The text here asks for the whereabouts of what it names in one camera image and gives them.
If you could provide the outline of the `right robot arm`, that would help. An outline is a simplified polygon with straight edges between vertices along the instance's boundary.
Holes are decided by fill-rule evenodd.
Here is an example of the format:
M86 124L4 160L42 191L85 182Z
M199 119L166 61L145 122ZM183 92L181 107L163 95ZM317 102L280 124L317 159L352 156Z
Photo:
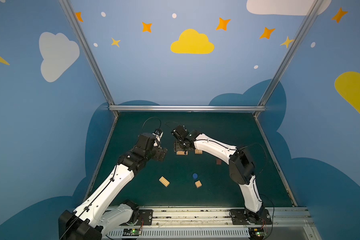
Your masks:
M225 162L229 166L230 178L242 191L246 221L256 224L262 218L265 207L256 184L253 157L247 147L224 144L199 131L189 132L181 125L176 126L171 134L176 138L176 152L203 151Z

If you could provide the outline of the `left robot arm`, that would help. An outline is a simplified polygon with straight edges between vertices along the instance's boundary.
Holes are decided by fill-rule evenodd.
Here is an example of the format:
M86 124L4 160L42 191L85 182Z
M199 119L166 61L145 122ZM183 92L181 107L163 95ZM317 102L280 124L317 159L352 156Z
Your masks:
M72 212L64 211L58 220L60 240L100 240L117 226L133 221L139 206L126 202L106 212L118 193L151 159L163 161L168 150L159 146L151 150L134 147L118 159L104 182Z

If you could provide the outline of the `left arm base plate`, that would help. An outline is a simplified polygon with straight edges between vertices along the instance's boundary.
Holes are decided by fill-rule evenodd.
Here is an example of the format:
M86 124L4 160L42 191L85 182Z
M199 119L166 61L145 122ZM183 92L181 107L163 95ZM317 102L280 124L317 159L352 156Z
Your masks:
M134 226L141 225L151 226L153 221L153 210L152 209L140 209L134 211L132 215L132 224Z

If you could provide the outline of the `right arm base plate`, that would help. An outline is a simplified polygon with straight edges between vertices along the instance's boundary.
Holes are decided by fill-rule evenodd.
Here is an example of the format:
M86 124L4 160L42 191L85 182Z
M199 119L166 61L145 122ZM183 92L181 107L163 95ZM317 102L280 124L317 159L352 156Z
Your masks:
M256 213L246 209L231 209L229 216L233 225L271 225L273 223L272 215L266 209Z

